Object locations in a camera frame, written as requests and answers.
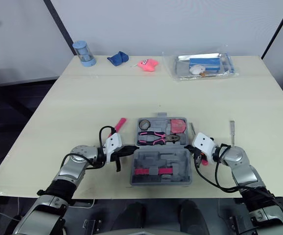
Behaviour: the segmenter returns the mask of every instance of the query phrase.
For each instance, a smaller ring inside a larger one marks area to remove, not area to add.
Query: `plastic bag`
[[[225,47],[209,50],[210,53],[163,52],[163,63],[176,81],[210,80],[236,76],[231,57],[221,52]]]

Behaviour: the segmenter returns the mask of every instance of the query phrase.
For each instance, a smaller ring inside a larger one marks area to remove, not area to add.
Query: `pink-handled pliers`
[[[165,135],[164,132],[155,132],[155,131],[143,131],[138,133],[139,136],[158,136],[160,139],[155,141],[137,141],[138,145],[156,145],[156,144],[165,144],[166,142],[176,142],[180,140],[178,135]]]

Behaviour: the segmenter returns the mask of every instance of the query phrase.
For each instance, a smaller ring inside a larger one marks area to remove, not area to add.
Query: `white table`
[[[0,166],[0,195],[37,197],[73,147],[98,146],[102,126],[127,118],[120,133],[125,144],[134,144],[137,118],[167,112],[186,117],[197,132],[217,143],[231,142],[229,120],[235,120],[236,145],[245,149],[267,188],[283,196],[283,92],[259,57],[233,57],[238,77],[179,83],[168,76],[161,57],[152,57],[160,62],[153,73],[131,67],[145,56],[131,56],[119,67],[105,56],[96,58],[95,66],[85,68],[74,57],[55,82]],[[240,196],[208,185],[194,168],[190,186],[132,187],[131,160],[121,158],[121,172],[116,172],[115,163],[86,172],[74,198]],[[201,171],[214,178],[214,166]],[[221,166],[219,180],[234,186],[228,167]]]

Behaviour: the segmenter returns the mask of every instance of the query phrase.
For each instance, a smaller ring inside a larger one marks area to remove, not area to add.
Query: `blue object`
[[[206,70],[220,70],[220,58],[190,58],[189,67],[202,65]]]
[[[119,51],[118,54],[115,54],[112,57],[107,57],[107,59],[114,65],[119,66],[120,64],[128,61],[128,55],[122,51]]]
[[[75,49],[83,66],[90,67],[96,64],[96,60],[93,54],[90,52],[87,43],[85,41],[77,41],[73,43],[72,46]]]

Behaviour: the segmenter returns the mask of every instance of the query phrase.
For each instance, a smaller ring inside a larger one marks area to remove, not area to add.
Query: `blue cylindrical container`
[[[96,60],[85,41],[77,41],[73,43],[73,48],[75,49],[83,66],[90,67],[96,64]]]

